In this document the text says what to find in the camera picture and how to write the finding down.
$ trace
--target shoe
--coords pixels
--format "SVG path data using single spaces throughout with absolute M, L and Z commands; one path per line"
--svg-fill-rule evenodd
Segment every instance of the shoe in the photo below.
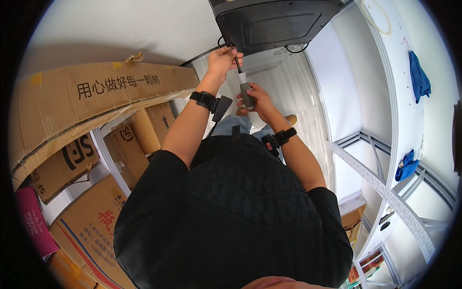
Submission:
M 245 111 L 245 107 L 238 107 L 236 111 L 236 115 L 238 117 L 246 117 L 247 116 L 247 111 Z
M 293 126 L 297 122 L 297 117 L 294 114 L 286 116 L 286 120 L 290 122 L 290 126 Z

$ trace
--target blue towel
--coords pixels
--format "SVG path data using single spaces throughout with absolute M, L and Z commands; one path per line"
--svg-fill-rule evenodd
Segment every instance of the blue towel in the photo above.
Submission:
M 397 182 L 409 177 L 417 169 L 419 160 L 414 160 L 414 150 L 404 156 L 402 163 L 403 167 L 398 166 L 398 169 L 396 170 L 395 180 Z
M 428 96 L 430 97 L 430 93 L 432 92 L 432 88 L 430 86 L 430 81 L 428 77 L 425 75 L 425 72 L 420 67 L 419 59 L 417 55 L 413 51 L 409 51 L 409 61 L 411 62 L 411 80 L 412 80 L 412 88 L 414 89 L 414 96 L 415 96 L 415 103 L 419 103 L 421 96 Z

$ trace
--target black arrow symbol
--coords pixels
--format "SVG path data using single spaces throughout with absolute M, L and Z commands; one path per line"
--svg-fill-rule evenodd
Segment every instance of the black arrow symbol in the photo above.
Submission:
M 165 123 L 165 127 L 169 129 L 169 124 L 167 123 L 167 119 L 165 117 L 162 117 L 162 121 Z

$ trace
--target pink box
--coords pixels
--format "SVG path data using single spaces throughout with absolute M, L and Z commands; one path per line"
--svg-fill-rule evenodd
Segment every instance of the pink box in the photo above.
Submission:
M 24 225 L 40 256 L 43 258 L 58 251 L 59 247 L 51 236 L 40 210 L 34 186 L 18 189 L 16 202 Z

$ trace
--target black device on shelf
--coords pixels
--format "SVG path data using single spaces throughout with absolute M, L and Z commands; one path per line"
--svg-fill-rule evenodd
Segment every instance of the black device on shelf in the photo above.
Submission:
M 249 55 L 309 43 L 342 9 L 340 0 L 209 0 L 226 43 Z

